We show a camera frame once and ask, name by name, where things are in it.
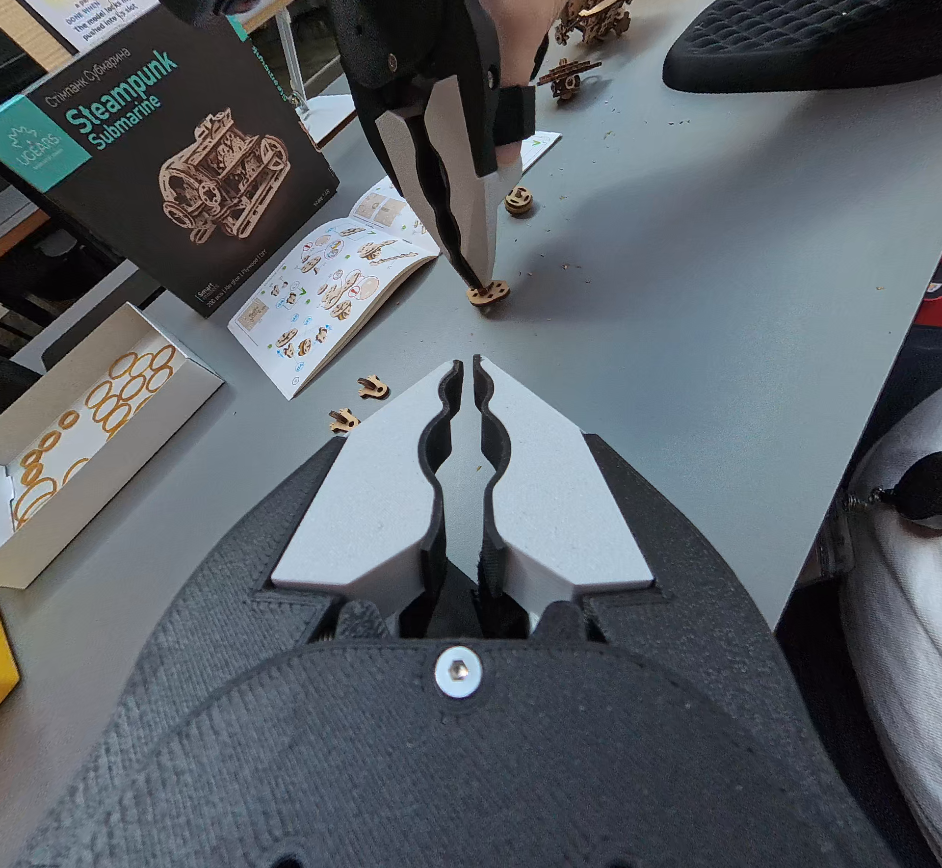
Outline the white metal stand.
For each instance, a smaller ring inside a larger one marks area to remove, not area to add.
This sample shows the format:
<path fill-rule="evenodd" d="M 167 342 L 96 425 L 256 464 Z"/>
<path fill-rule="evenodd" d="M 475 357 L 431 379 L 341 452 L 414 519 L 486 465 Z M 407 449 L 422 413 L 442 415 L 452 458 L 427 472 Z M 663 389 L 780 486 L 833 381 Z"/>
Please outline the white metal stand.
<path fill-rule="evenodd" d="M 325 88 L 342 74 L 340 58 L 334 57 L 308 80 L 304 80 L 288 7 L 282 7 L 275 14 L 275 20 L 288 67 L 288 100 L 294 106 L 300 122 L 314 144 L 321 148 L 335 138 L 356 115 L 350 95 L 323 94 Z"/>

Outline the group of wooden rings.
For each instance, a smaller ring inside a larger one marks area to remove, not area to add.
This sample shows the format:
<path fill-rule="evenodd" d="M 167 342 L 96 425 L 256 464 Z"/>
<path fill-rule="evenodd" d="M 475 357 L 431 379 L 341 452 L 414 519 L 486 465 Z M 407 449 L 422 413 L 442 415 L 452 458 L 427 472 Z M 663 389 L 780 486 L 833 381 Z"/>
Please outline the group of wooden rings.
<path fill-rule="evenodd" d="M 21 529 L 133 419 L 181 366 L 178 348 L 149 335 L 117 356 L 88 393 L 30 438 L 8 467 L 10 517 Z"/>

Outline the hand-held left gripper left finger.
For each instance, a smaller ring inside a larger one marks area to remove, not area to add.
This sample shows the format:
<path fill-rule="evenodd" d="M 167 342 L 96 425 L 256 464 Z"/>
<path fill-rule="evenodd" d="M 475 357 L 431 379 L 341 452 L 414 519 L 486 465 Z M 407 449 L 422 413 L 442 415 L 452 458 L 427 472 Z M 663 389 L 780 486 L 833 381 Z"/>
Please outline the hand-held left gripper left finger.
<path fill-rule="evenodd" d="M 400 635 L 426 634 L 447 573 L 437 473 L 463 384 L 463 362 L 447 362 L 344 439 L 271 574 L 276 588 L 366 600 Z"/>

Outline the small wooden model part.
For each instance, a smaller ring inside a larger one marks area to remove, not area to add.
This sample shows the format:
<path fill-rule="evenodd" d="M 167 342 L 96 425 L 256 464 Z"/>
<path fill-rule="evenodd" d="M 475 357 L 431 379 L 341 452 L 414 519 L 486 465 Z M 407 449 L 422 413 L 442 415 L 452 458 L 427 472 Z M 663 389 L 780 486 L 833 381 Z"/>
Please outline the small wooden model part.
<path fill-rule="evenodd" d="M 549 86 L 551 96 L 559 102 L 570 100 L 579 90 L 581 75 L 601 66 L 601 61 L 569 61 L 561 58 L 559 64 L 538 78 L 537 86 Z"/>

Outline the black quilted wrist rest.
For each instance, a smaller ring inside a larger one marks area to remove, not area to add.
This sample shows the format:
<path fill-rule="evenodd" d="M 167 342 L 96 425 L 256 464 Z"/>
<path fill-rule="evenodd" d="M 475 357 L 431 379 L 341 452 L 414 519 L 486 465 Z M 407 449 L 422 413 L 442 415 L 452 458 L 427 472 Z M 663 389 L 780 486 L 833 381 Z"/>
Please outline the black quilted wrist rest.
<path fill-rule="evenodd" d="M 669 49 L 678 92 L 883 87 L 941 74 L 941 0 L 715 0 Z"/>

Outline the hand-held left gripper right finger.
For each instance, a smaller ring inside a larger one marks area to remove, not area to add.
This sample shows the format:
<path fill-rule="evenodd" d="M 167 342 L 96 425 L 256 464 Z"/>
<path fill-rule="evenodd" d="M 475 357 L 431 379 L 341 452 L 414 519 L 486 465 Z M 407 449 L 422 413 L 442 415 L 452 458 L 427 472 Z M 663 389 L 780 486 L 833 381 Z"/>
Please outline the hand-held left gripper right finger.
<path fill-rule="evenodd" d="M 551 603 L 647 589 L 642 550 L 569 418 L 474 357 L 485 487 L 477 613 L 486 636 L 527 636 Z"/>

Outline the white instruction booklet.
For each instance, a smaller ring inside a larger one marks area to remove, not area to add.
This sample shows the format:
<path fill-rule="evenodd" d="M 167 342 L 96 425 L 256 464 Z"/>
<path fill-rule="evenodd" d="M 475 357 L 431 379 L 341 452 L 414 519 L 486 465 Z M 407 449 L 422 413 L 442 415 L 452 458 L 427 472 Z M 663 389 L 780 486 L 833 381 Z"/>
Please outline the white instruction booklet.
<path fill-rule="evenodd" d="M 303 237 L 228 330 L 291 400 L 407 278 L 439 255 L 418 215 L 384 177 L 346 217 Z"/>

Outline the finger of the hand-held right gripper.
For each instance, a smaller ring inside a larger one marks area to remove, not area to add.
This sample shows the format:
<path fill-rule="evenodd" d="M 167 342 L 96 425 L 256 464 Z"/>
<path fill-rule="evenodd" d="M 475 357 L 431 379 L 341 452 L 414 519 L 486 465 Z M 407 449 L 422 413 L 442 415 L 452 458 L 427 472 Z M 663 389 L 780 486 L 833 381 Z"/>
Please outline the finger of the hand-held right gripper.
<path fill-rule="evenodd" d="M 430 142 L 424 117 L 417 108 L 387 109 L 376 128 L 392 165 L 398 191 L 421 224 L 470 289 L 480 288 L 480 277 L 462 250 L 462 234 L 451 207 L 445 165 Z"/>
<path fill-rule="evenodd" d="M 475 276 L 467 284 L 487 287 L 493 280 L 497 215 L 505 196 L 521 181 L 522 159 L 499 165 L 485 176 L 477 174 L 456 76 L 433 85 L 425 124 L 430 144 L 444 164 L 450 211 L 460 234 L 458 251 Z"/>

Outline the black model kit box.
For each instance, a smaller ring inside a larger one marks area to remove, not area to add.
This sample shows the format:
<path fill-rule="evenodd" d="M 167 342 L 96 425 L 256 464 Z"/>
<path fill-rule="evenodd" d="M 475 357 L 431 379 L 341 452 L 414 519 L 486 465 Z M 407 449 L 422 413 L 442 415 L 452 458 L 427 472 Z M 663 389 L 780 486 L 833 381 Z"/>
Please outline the black model kit box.
<path fill-rule="evenodd" d="M 157 6 L 2 104 L 4 174 L 207 317 L 339 180 L 250 37 Z"/>

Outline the grey desk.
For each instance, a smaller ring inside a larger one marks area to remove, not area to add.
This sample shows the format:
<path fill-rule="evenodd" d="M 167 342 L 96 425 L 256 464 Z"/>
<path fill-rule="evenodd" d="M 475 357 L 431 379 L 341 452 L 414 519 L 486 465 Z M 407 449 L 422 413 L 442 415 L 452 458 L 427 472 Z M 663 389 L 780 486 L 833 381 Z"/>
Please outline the grey desk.
<path fill-rule="evenodd" d="M 443 262 L 418 271 L 292 401 L 226 323 L 167 293 L 147 314 L 226 384 L 50 568 L 3 590 L 22 680 L 2 704 L 2 860 L 94 743 L 135 656 L 207 551 L 359 405 L 465 362 L 441 469 L 449 556 L 473 571 L 481 493 L 470 360 L 489 357 L 606 442 L 781 615 L 940 256 L 940 78 L 822 93 L 704 96 L 664 57 L 713 0 L 639 0 L 623 48 L 502 214 L 485 313 Z"/>

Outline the yellow flat object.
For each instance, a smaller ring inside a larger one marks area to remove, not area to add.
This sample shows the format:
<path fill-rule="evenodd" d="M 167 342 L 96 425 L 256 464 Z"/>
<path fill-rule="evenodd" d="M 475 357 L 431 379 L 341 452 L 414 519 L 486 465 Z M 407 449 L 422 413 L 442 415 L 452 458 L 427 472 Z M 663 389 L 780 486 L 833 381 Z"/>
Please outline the yellow flat object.
<path fill-rule="evenodd" d="M 21 680 L 20 671 L 6 636 L 6 629 L 1 619 L 0 626 L 0 701 L 3 703 Z"/>

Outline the small white leaflet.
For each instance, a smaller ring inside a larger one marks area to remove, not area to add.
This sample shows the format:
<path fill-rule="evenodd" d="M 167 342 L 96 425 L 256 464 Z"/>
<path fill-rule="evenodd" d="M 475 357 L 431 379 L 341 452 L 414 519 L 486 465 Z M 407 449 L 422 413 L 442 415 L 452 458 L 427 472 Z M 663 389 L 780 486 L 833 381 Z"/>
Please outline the small white leaflet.
<path fill-rule="evenodd" d="M 560 139 L 561 134 L 559 132 L 545 131 L 536 131 L 533 135 L 525 138 L 521 144 L 520 153 L 522 172 L 526 173 L 533 167 Z"/>

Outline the black clip-on microphone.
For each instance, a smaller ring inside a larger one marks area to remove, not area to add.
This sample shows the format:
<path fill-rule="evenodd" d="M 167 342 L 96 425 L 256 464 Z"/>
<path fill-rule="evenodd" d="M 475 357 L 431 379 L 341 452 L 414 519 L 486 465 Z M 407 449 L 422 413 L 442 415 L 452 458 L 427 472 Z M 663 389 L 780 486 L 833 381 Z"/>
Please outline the black clip-on microphone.
<path fill-rule="evenodd" d="M 844 503 L 847 511 L 866 511 L 879 505 L 889 506 L 917 526 L 940 531 L 941 452 L 915 461 L 895 485 L 876 486 L 862 497 L 850 494 Z"/>

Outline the white cardboard tray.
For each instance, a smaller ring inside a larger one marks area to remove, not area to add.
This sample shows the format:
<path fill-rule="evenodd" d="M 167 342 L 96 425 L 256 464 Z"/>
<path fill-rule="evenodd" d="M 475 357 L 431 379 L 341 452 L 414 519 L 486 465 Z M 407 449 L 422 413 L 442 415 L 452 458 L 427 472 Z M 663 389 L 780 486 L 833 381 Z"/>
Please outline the white cardboard tray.
<path fill-rule="evenodd" d="M 181 366 L 171 379 L 93 455 L 21 529 L 13 531 L 9 465 L 30 438 L 52 423 L 97 376 L 141 339 L 157 335 L 178 348 Z M 170 333 L 133 305 L 118 309 L 34 383 L 1 417 L 1 585 L 27 588 L 62 553 L 173 435 L 221 387 L 222 380 Z"/>

